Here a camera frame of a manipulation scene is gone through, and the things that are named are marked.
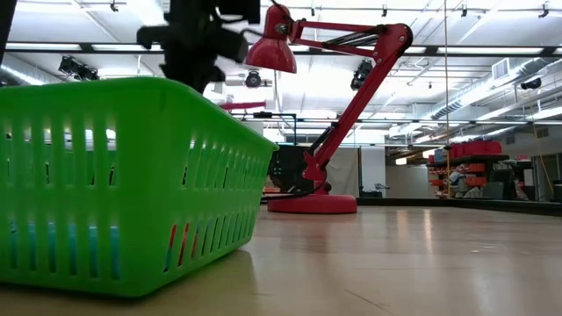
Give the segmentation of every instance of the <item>lamp base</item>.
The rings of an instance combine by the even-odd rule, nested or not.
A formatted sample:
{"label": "lamp base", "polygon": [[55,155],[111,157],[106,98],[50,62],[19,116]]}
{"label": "lamp base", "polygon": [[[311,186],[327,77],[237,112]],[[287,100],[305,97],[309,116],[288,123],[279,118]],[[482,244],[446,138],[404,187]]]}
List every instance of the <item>lamp base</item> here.
{"label": "lamp base", "polygon": [[353,196],[312,194],[269,201],[267,210],[297,214],[352,214],[357,212],[357,200]]}

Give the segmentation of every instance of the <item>green plastic basket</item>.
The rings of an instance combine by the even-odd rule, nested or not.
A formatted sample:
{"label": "green plastic basket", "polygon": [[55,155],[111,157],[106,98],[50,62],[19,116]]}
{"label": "green plastic basket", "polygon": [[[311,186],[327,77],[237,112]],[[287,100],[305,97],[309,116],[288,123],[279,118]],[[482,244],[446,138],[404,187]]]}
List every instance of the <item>green plastic basket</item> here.
{"label": "green plastic basket", "polygon": [[155,78],[1,89],[0,132],[0,282],[125,297],[247,243],[277,148]]}

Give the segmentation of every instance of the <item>wooden floor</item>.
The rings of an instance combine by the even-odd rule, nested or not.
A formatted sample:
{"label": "wooden floor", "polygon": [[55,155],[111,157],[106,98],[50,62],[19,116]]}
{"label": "wooden floor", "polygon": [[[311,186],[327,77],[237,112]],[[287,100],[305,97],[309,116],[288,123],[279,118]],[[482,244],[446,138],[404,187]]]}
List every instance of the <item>wooden floor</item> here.
{"label": "wooden floor", "polygon": [[562,219],[261,212],[253,240],[137,301],[0,286],[2,315],[560,315]]}

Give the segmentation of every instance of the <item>white curtain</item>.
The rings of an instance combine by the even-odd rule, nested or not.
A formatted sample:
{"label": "white curtain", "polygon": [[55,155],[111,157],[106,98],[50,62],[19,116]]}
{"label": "white curtain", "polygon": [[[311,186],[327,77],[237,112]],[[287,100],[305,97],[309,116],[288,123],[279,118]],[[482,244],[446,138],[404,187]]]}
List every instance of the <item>white curtain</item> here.
{"label": "white curtain", "polygon": [[326,167],[330,194],[359,197],[359,156],[356,148],[338,148]]}

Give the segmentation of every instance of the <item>lamp shade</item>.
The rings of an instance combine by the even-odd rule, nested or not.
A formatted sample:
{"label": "lamp shade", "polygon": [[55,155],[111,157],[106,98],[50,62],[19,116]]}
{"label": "lamp shade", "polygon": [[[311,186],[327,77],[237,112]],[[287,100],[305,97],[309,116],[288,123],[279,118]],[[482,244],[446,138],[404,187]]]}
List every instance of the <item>lamp shade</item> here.
{"label": "lamp shade", "polygon": [[287,44],[287,35],[280,32],[280,25],[290,24],[289,10],[283,5],[272,5],[265,18],[263,37],[248,51],[246,64],[295,74],[297,62]]}

